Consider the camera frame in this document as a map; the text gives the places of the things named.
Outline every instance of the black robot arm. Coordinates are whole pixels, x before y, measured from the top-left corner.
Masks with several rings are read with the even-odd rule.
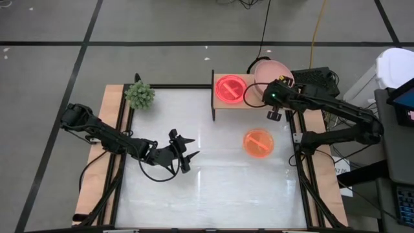
[[[306,109],[321,109],[338,117],[355,123],[349,129],[341,129],[325,133],[313,131],[297,133],[295,142],[300,142],[301,150],[305,154],[314,154],[316,148],[323,144],[357,141],[361,144],[377,144],[384,134],[382,124],[369,109],[362,109],[328,95],[325,90],[313,85],[295,85],[289,87],[288,78],[271,82],[263,93],[263,101],[273,106],[268,118],[280,119],[279,108],[289,108],[300,113]]]
[[[104,150],[115,154],[128,153],[132,158],[152,166],[160,165],[168,168],[174,159],[178,159],[183,173],[190,170],[190,160],[199,152],[184,157],[182,154],[187,150],[185,144],[194,140],[177,135],[175,129],[169,132],[170,145],[157,149],[157,141],[131,138],[103,123],[93,115],[91,108],[81,104],[69,104],[60,122],[61,128],[66,131],[85,131],[94,138],[100,139]]]

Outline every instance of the red plate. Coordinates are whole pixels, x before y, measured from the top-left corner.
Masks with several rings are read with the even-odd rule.
[[[243,101],[246,82],[236,75],[226,75],[217,81],[215,94],[227,104],[236,104]]]

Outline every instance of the orange plate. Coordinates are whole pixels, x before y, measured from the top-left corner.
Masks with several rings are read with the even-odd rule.
[[[274,149],[273,137],[264,129],[252,129],[246,133],[243,147],[249,155],[255,158],[265,158]]]

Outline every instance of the pink bowl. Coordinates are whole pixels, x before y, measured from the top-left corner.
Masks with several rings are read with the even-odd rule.
[[[293,74],[290,70],[283,65],[282,63],[274,60],[262,61],[257,65],[254,70],[254,82],[255,83],[269,83],[283,75],[289,78],[293,78]],[[259,94],[259,97],[263,95],[267,85],[256,85],[255,90],[256,94]]]

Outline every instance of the wooden shelf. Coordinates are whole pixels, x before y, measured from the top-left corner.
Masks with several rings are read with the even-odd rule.
[[[250,107],[248,105],[245,104],[244,101],[239,102],[237,104],[227,104],[226,102],[221,101],[217,95],[215,94],[215,86],[217,84],[217,81],[222,78],[223,76],[226,75],[236,75],[240,78],[242,78],[247,86],[251,85],[254,83],[254,74],[214,74],[214,79],[213,79],[213,108],[214,109],[255,109],[253,107]],[[261,99],[259,97],[257,97],[255,91],[254,91],[254,87],[251,87],[247,90],[246,93],[246,101],[254,106],[259,106],[259,105],[263,105],[263,102],[261,101]],[[265,107],[261,107],[260,109],[272,109],[271,106],[265,106]]]

